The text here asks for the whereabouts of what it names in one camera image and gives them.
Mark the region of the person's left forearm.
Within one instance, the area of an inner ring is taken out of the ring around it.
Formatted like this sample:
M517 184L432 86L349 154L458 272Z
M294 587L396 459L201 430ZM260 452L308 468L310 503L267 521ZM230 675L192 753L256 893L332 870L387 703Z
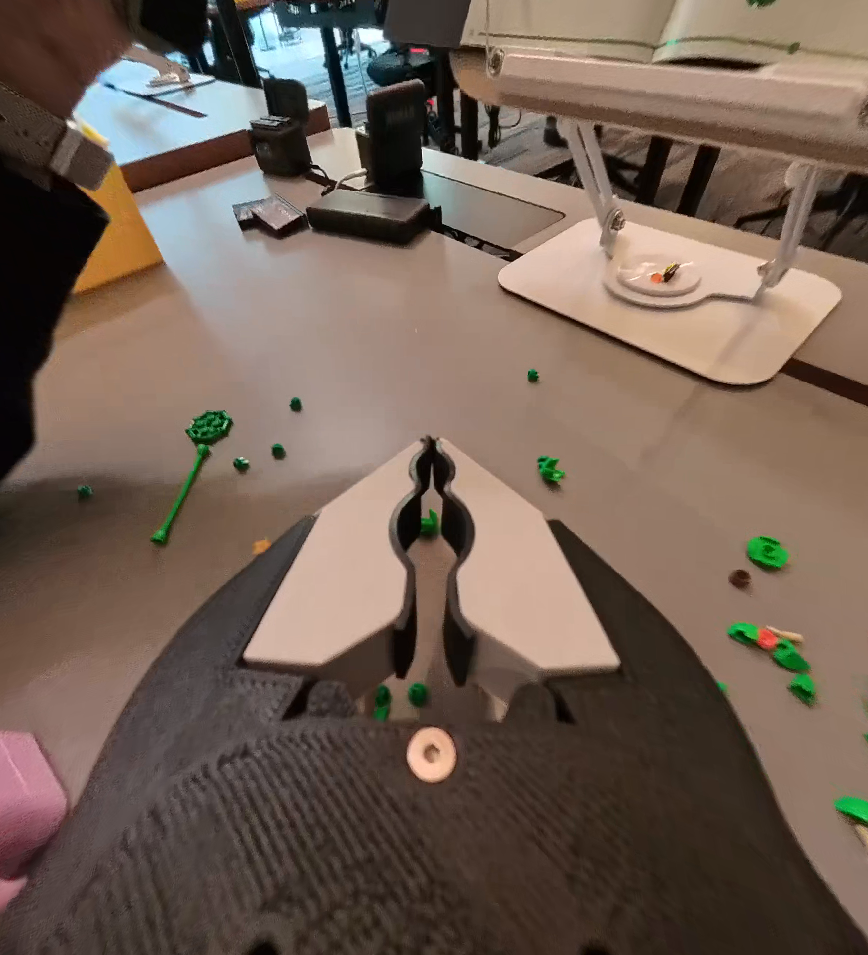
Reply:
M0 155L0 483L33 446L36 376L107 226L84 191L37 182Z

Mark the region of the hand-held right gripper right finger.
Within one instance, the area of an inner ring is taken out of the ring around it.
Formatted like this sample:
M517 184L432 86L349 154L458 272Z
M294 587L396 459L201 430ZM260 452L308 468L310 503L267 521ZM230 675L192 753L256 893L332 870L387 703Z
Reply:
M522 686L619 672L592 600L540 509L459 447L435 440L447 575L443 656L453 684L503 710Z

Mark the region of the black charger block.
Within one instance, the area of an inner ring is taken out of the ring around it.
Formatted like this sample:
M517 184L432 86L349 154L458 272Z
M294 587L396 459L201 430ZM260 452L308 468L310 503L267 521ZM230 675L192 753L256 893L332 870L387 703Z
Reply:
M307 91L292 78L262 81L267 113L251 120L249 142L261 171L278 177L305 176L312 168L307 143Z

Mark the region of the small dark flat device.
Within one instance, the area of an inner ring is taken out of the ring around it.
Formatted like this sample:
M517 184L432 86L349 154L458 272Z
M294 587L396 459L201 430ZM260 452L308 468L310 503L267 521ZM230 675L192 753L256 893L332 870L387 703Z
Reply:
M305 213L277 195L235 203L232 210L243 232L258 231L283 240L309 227Z

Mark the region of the black flat box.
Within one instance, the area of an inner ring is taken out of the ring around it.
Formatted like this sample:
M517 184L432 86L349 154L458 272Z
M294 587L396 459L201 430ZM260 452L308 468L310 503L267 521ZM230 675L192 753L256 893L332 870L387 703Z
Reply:
M408 245L430 227L432 209L421 198L333 190L310 204L311 229L387 245Z

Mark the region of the white desk gadget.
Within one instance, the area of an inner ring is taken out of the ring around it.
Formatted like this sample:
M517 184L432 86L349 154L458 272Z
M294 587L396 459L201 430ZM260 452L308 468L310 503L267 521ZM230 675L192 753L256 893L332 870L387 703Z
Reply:
M183 63L138 44L98 78L106 88L142 98L190 91L213 81L212 76L191 72Z

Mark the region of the white book stand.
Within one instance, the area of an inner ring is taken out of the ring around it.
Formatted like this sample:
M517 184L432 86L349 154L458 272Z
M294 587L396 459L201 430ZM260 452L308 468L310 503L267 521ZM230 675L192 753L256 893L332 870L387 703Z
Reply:
M868 165L868 71L647 66L517 47L461 50L462 90L560 117L593 208L501 269L504 292L686 372L728 386L773 378L842 294L795 268L822 167ZM738 145L798 165L775 251L765 258L636 224L608 180L595 125ZM674 280L650 273L681 263Z

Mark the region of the green toy stem with web head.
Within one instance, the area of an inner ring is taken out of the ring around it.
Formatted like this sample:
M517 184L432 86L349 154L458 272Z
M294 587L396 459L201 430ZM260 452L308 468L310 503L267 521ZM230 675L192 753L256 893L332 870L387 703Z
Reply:
M183 509L204 463L213 452L213 446L228 436L233 424L232 417L224 410L202 412L191 420L189 427L186 429L186 435L193 445L193 460L172 507L165 519L152 532L150 543L159 546L167 543L176 519Z

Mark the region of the yellow box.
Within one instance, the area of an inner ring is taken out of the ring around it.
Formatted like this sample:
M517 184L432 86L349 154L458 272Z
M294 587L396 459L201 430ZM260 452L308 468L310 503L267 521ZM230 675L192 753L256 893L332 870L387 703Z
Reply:
M106 213L107 225L71 294L79 296L161 267L164 258L126 178L113 162L101 185L85 193Z

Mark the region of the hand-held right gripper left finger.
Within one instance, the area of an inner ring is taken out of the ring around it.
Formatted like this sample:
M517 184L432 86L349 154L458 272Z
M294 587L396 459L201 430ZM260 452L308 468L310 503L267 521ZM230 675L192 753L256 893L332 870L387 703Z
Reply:
M404 679L417 642L416 571L434 438L398 452L325 504L243 654L254 669L346 686Z

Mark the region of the wooden desk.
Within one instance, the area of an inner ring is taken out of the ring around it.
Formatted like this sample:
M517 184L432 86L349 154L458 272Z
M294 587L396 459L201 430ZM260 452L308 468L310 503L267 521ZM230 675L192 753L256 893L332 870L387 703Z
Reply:
M76 112L107 139L132 194L252 157L251 122L269 113L262 89L213 79L140 96L126 90L135 66L120 63Z

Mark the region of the black upright speaker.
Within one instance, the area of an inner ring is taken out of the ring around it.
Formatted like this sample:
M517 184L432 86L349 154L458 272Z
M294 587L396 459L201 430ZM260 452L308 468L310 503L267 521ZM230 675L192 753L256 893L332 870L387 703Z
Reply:
M409 197L421 190L427 93L422 80L404 80L369 94L364 132L358 139L369 188Z

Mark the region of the person's left hand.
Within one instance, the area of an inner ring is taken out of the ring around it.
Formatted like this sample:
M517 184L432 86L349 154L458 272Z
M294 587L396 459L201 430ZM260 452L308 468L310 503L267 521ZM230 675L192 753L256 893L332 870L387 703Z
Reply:
M0 81L58 117L130 45L111 2L0 1Z

